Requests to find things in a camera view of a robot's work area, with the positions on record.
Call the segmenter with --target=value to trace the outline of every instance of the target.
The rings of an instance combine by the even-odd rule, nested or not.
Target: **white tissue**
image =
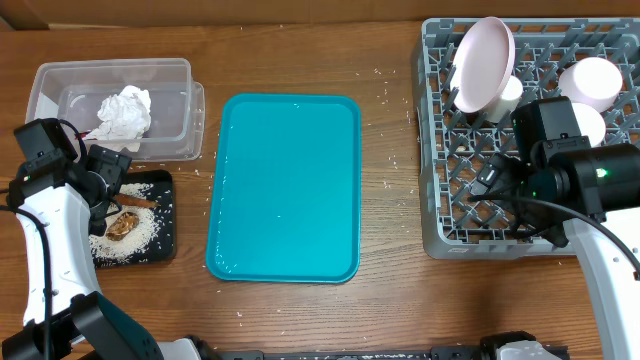
[[[127,85],[119,95],[111,95],[102,101],[98,118],[103,121],[97,129],[91,131],[87,140],[119,140],[140,139],[151,125],[151,98],[148,90]],[[103,144],[113,151],[121,151],[125,147],[131,152],[140,149],[140,143]]]

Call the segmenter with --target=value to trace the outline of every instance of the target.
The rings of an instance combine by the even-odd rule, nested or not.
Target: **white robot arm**
[[[48,187],[25,199],[20,209],[34,214],[45,231],[51,252],[53,315],[67,309],[77,295],[100,292],[89,248],[89,206],[69,184]],[[27,242],[29,299],[23,323],[44,320],[44,259],[40,233],[31,220],[17,215]]]
[[[611,211],[603,223],[634,255],[640,235],[634,223],[640,208]],[[629,260],[611,240],[582,220],[564,222],[587,279],[605,359],[640,359],[640,280]]]

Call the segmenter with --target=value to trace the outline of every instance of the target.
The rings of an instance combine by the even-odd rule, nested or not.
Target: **cable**
[[[500,200],[500,201],[511,201],[511,202],[520,202],[520,203],[529,203],[547,207],[549,209],[553,209],[559,212],[562,212],[566,215],[572,216],[574,218],[578,218],[587,224],[593,226],[598,231],[604,234],[604,236],[608,237],[619,249],[622,253],[629,259],[631,265],[636,269],[637,274],[640,275],[640,261],[635,257],[633,252],[618,238],[611,230],[607,229],[604,225],[599,222],[593,220],[592,218],[579,213],[573,209],[569,209],[566,206],[554,204],[552,202],[538,200],[538,199],[530,199],[523,197],[514,197],[514,196],[506,196],[506,195],[475,195],[470,196],[469,201],[480,201],[480,200]]]
[[[87,147],[84,144],[84,140],[82,140],[82,135],[80,134],[78,129],[76,129],[76,127],[67,120],[58,119],[58,121],[60,122],[60,124],[70,127],[71,130],[73,130],[73,132],[75,133],[76,138],[78,139],[78,144],[80,145],[80,163],[84,164],[84,162],[87,160]]]
[[[51,317],[53,316],[53,294],[51,292],[51,254],[49,252],[49,241],[47,240],[47,232],[44,225],[38,218],[28,211],[10,208],[6,205],[0,205],[0,211],[9,211],[14,214],[20,214],[31,220],[38,232],[42,242],[42,257],[44,262],[44,358],[45,360],[55,359],[54,350],[51,346]]]
[[[518,187],[520,187],[522,185],[522,183],[514,183],[511,185],[505,185],[501,188],[498,188],[497,190],[488,192],[486,194],[484,194],[483,196],[488,196],[488,195],[498,195],[498,194],[502,194],[506,191],[509,190],[513,190],[516,189]],[[512,225],[512,228],[507,230],[508,233],[512,234],[512,235],[517,235],[517,239],[524,239],[524,238],[528,238],[528,237],[532,237],[532,236],[536,236],[538,234],[540,234],[541,232],[547,230],[547,229],[538,229],[538,228],[533,228],[531,230],[525,231],[523,233],[518,233],[518,227],[520,227],[520,225],[522,224],[522,220],[520,219],[520,217],[516,214],[516,222]]]

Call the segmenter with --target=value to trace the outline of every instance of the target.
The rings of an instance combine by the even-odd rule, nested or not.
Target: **gray dish rack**
[[[498,124],[486,114],[466,115],[453,106],[452,60],[467,29],[479,19],[434,18],[422,24],[413,51],[413,103],[420,125],[420,207],[424,249],[441,259],[516,259],[533,255],[573,255],[540,237],[524,240],[507,233],[513,216],[491,202],[471,203],[476,173],[496,152],[517,156],[508,114]],[[524,85],[520,105],[560,96],[559,74],[582,58],[615,63],[624,85],[614,106],[603,113],[604,146],[621,142],[640,147],[639,19],[502,19],[516,43],[513,75]]]

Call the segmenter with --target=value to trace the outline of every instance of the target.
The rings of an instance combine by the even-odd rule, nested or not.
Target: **black plate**
[[[141,263],[156,263],[171,260],[176,256],[176,207],[173,178],[168,171],[153,170],[127,174],[122,184],[153,184],[147,191],[146,199],[156,201],[158,207],[153,210],[156,222],[160,222],[158,236],[153,238],[143,252],[131,255],[126,261],[93,258],[96,267],[115,267]]]

